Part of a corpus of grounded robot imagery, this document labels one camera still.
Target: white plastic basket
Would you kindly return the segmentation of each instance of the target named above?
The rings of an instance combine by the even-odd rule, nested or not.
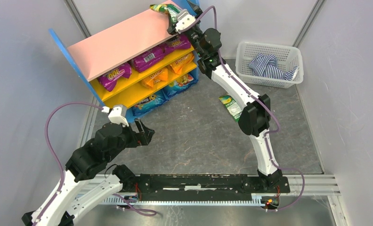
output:
[[[248,67],[250,62],[262,53],[265,55],[274,54],[278,58],[279,69],[290,71],[294,66],[299,66],[299,71],[292,81],[269,79],[253,75],[253,70]],[[245,83],[289,88],[294,84],[303,81],[303,60],[298,48],[257,42],[241,42],[236,53],[236,73]]]

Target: yellow shelf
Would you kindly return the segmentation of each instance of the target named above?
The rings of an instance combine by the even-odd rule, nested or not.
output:
[[[119,78],[117,80],[116,87],[111,91],[107,91],[97,79],[92,80],[90,83],[94,90],[97,92],[98,96],[102,99],[102,101],[106,101],[111,97],[114,97],[118,93],[122,92],[123,90],[127,89],[128,87],[134,85],[135,83],[139,82],[143,78],[147,77],[148,75],[153,74],[154,72],[164,68],[165,66],[171,64],[172,62],[176,61],[177,59],[181,58],[183,55],[186,55],[194,50],[193,47],[184,50],[175,50],[174,52],[168,54],[164,57],[163,60],[158,62],[157,64],[153,65],[152,67],[146,69],[145,71],[138,73],[134,69],[132,69],[132,75],[130,78]]]
[[[181,74],[175,74],[172,70],[169,70],[169,79],[167,81],[161,81],[157,83],[156,89],[148,89],[141,85],[141,83],[139,82],[124,90],[123,92],[119,93],[118,95],[105,101],[105,105],[110,108],[113,108],[113,106],[115,105],[124,105],[127,108],[130,108],[142,99],[145,99],[149,95],[161,90],[162,88],[164,88],[177,78],[181,77],[182,75],[189,73],[196,67],[197,66],[194,62],[190,62],[189,64],[183,67]]]

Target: wire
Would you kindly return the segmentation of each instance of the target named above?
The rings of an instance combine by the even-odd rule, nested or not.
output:
[[[271,205],[271,206],[273,206],[273,207],[275,207],[275,208],[278,208],[278,207],[279,207],[279,204],[278,204],[278,205],[274,205],[274,204],[272,204],[272,203],[269,203],[269,205]]]
[[[55,151],[53,150],[52,148],[52,145],[50,143],[50,140],[49,140],[49,135],[48,135],[48,126],[49,126],[49,123],[50,123],[50,120],[52,119],[52,116],[57,112],[59,111],[61,108],[65,107],[65,106],[68,106],[68,105],[88,105],[88,106],[91,106],[91,107],[96,107],[98,109],[103,109],[102,107],[100,106],[97,106],[97,105],[93,105],[93,104],[90,104],[90,103],[86,103],[86,102],[69,102],[69,103],[66,103],[66,104],[63,104],[63,105],[60,105],[59,107],[55,108],[51,114],[48,116],[47,118],[47,121],[45,123],[45,130],[44,130],[44,134],[45,134],[45,141],[47,142],[47,145],[48,145],[48,148],[49,148],[49,151],[50,153],[52,154],[53,158],[55,159],[56,163],[57,163],[57,166],[60,170],[60,182],[59,182],[59,187],[57,187],[57,192],[55,192],[53,194],[53,196],[50,198],[50,200],[47,202],[47,204],[44,206],[44,208],[42,208],[41,212],[39,213],[39,215],[37,216],[37,218],[35,219],[34,223],[32,224],[32,226],[36,226],[38,224],[37,220],[39,221],[41,219],[41,216],[45,213],[45,211],[47,210],[47,208],[51,205],[51,203],[55,200],[56,196],[61,192],[61,189],[63,187],[63,183],[65,182],[65,173],[64,173],[64,170],[63,170],[63,166],[62,164],[60,163],[60,160],[59,158],[57,157]]]
[[[279,185],[276,187],[276,197],[275,198],[278,198],[280,195],[281,195],[281,191],[279,189]]]
[[[113,167],[113,166],[118,166],[118,165],[117,165],[117,164],[113,164],[113,165],[109,166],[109,168],[106,169],[105,174],[104,174],[105,179],[106,179],[106,173],[107,173],[107,171],[108,171],[111,167]]]
[[[210,9],[213,9],[213,13],[214,13],[214,28],[217,30],[217,11],[216,11],[216,7],[215,6],[209,6],[191,25],[189,25],[186,29],[184,30],[181,30],[180,32],[185,32],[187,31],[188,29],[190,29],[191,27],[195,26],[195,24],[197,24],[201,18],[210,10]],[[275,130],[269,130],[267,132],[264,133],[264,140],[265,140],[265,143],[266,143],[266,148],[267,148],[267,151],[268,151],[268,155],[270,157],[270,160],[271,160],[271,163],[277,168],[277,169],[280,169],[280,170],[294,170],[294,171],[297,171],[300,173],[301,175],[301,179],[302,179],[302,187],[301,187],[301,191],[300,191],[300,194],[299,196],[296,198],[296,200],[294,202],[292,202],[291,204],[287,205],[287,206],[284,206],[282,208],[279,208],[278,210],[283,210],[283,209],[286,209],[292,205],[294,205],[303,195],[303,192],[304,192],[304,186],[305,186],[305,180],[304,180],[304,175],[303,173],[299,170],[299,169],[296,169],[296,168],[282,168],[280,167],[279,165],[277,165],[274,160],[273,160],[273,156],[271,154],[271,149],[270,149],[270,146],[269,146],[269,143],[268,143],[268,138],[267,138],[267,135],[271,134],[271,133],[277,133],[281,130],[281,125],[279,124],[279,121],[278,119],[275,117],[275,115],[271,112],[271,110],[263,103],[261,102],[258,98],[256,98],[244,85],[242,85],[242,83],[237,79],[235,78],[235,76],[225,67],[225,64],[223,62],[223,59],[221,57],[221,52],[220,50],[218,51],[219,53],[219,59],[220,59],[220,62],[221,62],[221,65],[223,66],[224,70],[227,72],[227,74],[251,97],[253,98],[255,101],[257,101],[267,112],[268,114],[271,116],[271,118],[274,119],[275,123],[276,123],[276,126],[277,128]]]
[[[147,210],[147,209],[136,209],[134,206],[132,206],[128,200],[124,199],[121,195],[119,194],[113,194],[114,196],[116,197],[119,197],[123,200],[123,202],[125,202],[130,209],[123,209],[123,210],[132,210],[132,211],[135,211],[137,214],[139,215],[142,215],[142,216],[145,216],[145,217],[153,217],[157,214],[156,211],[154,210]]]
[[[135,193],[137,193],[137,197],[138,197],[138,200],[140,200],[140,201],[142,201],[142,192],[141,192],[141,190],[139,189],[139,187],[138,187],[138,183],[136,183],[135,184]]]

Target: red wire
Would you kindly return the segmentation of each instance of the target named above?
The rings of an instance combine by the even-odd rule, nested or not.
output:
[[[139,189],[139,187],[137,187],[138,191],[139,191],[139,200],[141,201],[142,200],[142,192],[141,190]]]

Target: gray wall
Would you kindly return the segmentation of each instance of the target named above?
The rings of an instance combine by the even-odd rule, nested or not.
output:
[[[48,33],[66,45],[82,40],[62,0],[0,0],[0,226],[22,225],[59,180],[43,135],[49,113],[69,101],[92,100]],[[64,164],[76,148],[87,108],[69,106],[50,126]]]
[[[73,0],[92,34],[165,0]],[[186,0],[173,0],[175,3]],[[233,58],[241,41],[293,45],[316,0],[199,0],[203,10],[214,5],[221,32],[222,56]],[[202,28],[214,26],[213,12],[202,19]]]
[[[353,225],[373,225],[373,1],[327,1],[300,49],[298,88],[325,170]]]

